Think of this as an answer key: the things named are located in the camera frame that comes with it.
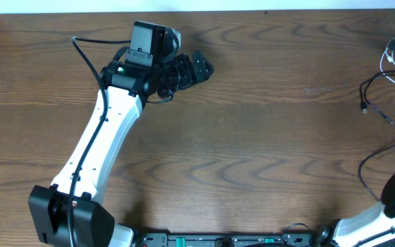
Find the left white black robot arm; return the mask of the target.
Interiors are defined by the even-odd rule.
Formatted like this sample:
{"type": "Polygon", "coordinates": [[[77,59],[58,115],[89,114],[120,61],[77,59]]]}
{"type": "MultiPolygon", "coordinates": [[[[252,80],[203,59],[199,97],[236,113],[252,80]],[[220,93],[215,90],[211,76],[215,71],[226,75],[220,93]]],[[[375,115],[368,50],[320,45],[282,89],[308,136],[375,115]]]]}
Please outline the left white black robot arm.
{"type": "Polygon", "coordinates": [[[49,187],[36,185],[28,206],[40,242],[51,246],[133,246],[136,232],[103,208],[112,166],[150,95],[168,102],[177,91],[208,80],[213,65],[200,51],[153,62],[117,54],[102,69],[95,109],[66,165],[49,187]]]}

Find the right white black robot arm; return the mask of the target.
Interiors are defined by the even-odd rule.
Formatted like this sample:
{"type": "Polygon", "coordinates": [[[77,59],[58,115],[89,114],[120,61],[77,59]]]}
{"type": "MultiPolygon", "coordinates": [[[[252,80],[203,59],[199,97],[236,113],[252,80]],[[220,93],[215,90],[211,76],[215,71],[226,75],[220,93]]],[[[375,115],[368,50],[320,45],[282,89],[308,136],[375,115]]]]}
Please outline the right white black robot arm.
{"type": "MultiPolygon", "coordinates": [[[[385,46],[379,60],[379,72],[359,86],[360,108],[366,114],[368,108],[375,110],[386,122],[393,121],[368,99],[368,89],[378,79],[386,78],[395,84],[395,37],[385,46]]],[[[376,200],[376,203],[362,213],[341,220],[335,220],[314,235],[310,246],[384,246],[395,244],[395,174],[385,184],[378,197],[363,179],[362,168],[371,158],[395,148],[395,143],[374,151],[358,166],[360,183],[376,200]]]]}

